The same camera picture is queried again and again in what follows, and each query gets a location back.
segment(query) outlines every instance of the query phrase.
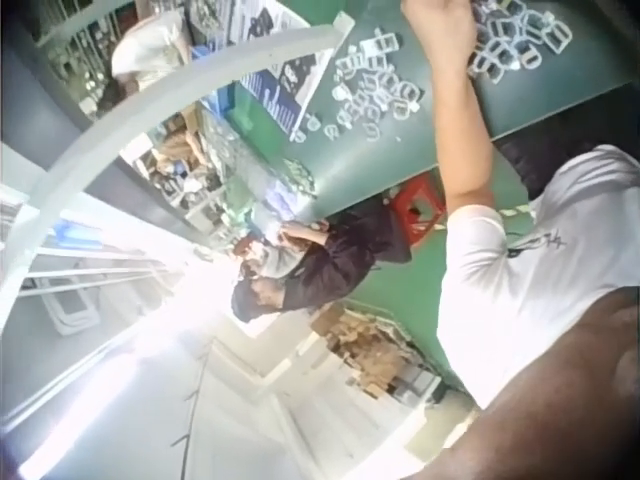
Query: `plastic stool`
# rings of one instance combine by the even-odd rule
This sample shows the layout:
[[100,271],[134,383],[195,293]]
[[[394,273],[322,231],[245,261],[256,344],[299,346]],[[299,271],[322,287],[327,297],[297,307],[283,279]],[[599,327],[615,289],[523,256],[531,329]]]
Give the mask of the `plastic stool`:
[[[433,216],[429,220],[422,220],[422,215],[415,212],[415,200],[418,198],[425,199],[433,210]],[[412,247],[426,238],[446,212],[444,202],[440,199],[427,173],[407,180],[391,200],[391,206],[400,217]]]

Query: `printed poster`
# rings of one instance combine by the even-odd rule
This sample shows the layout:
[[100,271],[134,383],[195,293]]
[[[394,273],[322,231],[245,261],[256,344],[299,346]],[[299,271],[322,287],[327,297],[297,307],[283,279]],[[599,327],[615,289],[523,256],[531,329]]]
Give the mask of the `printed poster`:
[[[236,0],[230,22],[231,43],[244,42],[309,23],[275,0]],[[331,51],[316,52],[261,72],[240,83],[290,137],[298,128],[311,97],[327,69]]]

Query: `white t-shirt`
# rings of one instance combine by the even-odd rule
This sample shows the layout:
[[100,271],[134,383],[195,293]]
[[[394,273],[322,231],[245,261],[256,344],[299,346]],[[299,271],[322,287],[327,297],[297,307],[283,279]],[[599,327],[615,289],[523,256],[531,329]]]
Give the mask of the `white t-shirt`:
[[260,275],[269,278],[282,278],[293,270],[304,257],[305,252],[297,252],[287,247],[264,247],[264,263]]
[[177,70],[181,61],[173,42],[180,37],[182,28],[182,15],[175,10],[133,27],[113,52],[111,74],[115,77],[135,73],[139,89],[144,90]]
[[640,165],[601,146],[564,165],[507,244],[502,218],[451,215],[438,337],[481,408],[605,294],[640,285]]

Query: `black jacket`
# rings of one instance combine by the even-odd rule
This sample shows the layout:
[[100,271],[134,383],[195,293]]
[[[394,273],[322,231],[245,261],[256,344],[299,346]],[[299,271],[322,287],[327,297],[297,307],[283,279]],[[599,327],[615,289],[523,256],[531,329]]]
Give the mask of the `black jacket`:
[[329,238],[313,244],[285,278],[283,310],[319,307],[349,295],[377,260],[406,263],[411,250],[393,210],[381,196],[329,218]]

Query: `green table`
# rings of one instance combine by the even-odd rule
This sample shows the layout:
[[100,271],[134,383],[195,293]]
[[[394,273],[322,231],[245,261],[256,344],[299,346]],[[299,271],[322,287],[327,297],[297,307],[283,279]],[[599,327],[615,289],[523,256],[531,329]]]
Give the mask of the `green table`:
[[[297,8],[311,23],[326,21],[335,14],[325,9],[323,19],[317,6],[313,7],[316,9],[313,15],[307,15],[305,8],[311,7],[304,7],[299,1],[285,3]],[[341,2],[331,3],[331,8],[339,8]],[[275,122],[250,100],[244,112],[244,120],[248,117],[246,123],[252,125],[250,131],[243,132],[247,140],[276,169],[285,168],[282,159],[296,159],[315,178],[317,199],[301,212],[303,218],[326,216],[436,166],[430,69],[399,10],[399,2],[370,0],[366,6],[361,1],[355,3],[356,7],[350,6],[354,10],[350,13],[356,19],[356,27],[336,58],[346,54],[348,45],[372,37],[376,27],[399,34],[402,48],[389,58],[401,79],[424,91],[421,109],[404,122],[387,114],[380,121],[382,137],[377,142],[367,141],[364,129],[358,125],[335,141],[319,131],[309,134],[304,143],[296,144],[289,143]],[[585,0],[565,0],[562,5],[530,3],[567,23],[574,40],[559,56],[545,52],[543,64],[536,70],[508,72],[498,85],[486,79],[477,82],[493,138],[624,85],[635,75],[631,47],[625,46],[595,4]],[[331,96],[334,72],[330,65],[308,109],[325,125],[335,123],[340,108]],[[240,103],[243,95],[248,94],[238,92]],[[234,116],[241,120],[243,112],[234,112]]]

